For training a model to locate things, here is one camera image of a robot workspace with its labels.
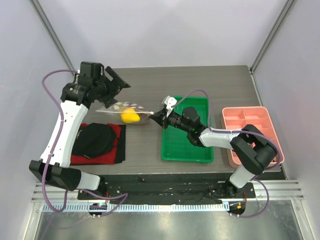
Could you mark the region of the clear dotted zip bag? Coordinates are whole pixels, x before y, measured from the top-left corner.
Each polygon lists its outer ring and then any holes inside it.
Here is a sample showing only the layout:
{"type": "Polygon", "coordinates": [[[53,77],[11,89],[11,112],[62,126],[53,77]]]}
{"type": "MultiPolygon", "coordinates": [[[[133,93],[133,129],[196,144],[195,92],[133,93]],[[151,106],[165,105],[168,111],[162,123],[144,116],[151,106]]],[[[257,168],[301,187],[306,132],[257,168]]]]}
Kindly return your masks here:
{"type": "Polygon", "coordinates": [[[111,101],[108,106],[103,105],[96,112],[102,114],[109,123],[117,125],[147,124],[154,114],[135,102],[118,100],[111,101]]]}

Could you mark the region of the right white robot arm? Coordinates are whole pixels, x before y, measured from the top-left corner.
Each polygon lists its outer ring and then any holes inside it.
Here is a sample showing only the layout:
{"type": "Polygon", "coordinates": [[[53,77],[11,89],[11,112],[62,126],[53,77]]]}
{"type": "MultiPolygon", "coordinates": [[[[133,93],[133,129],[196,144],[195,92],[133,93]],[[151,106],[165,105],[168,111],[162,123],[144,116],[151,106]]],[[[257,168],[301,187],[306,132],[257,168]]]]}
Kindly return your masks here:
{"type": "Polygon", "coordinates": [[[187,132],[188,141],[202,148],[218,147],[232,150],[240,160],[240,166],[223,185],[223,193],[236,198],[244,186],[261,175],[269,164],[282,154],[279,147],[262,134],[254,125],[242,129],[216,129],[201,123],[201,117],[194,107],[186,107],[182,114],[163,108],[150,115],[162,128],[172,126],[187,132]]]}

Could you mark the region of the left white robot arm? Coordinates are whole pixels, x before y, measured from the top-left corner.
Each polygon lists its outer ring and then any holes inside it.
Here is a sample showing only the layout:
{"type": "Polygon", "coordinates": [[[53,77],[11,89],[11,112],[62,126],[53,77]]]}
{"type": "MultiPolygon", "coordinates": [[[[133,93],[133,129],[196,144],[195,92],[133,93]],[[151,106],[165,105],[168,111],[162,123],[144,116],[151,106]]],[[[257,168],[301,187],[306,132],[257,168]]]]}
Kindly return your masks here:
{"type": "Polygon", "coordinates": [[[44,152],[29,164],[29,170],[41,181],[43,195],[47,194],[47,185],[66,191],[88,190],[97,200],[106,195],[102,177],[70,167],[72,148],[91,104],[99,101],[110,107],[116,103],[115,97],[120,91],[126,88],[130,85],[110,66],[81,62],[74,80],[63,87],[60,101],[53,100],[59,114],[44,152]]]}

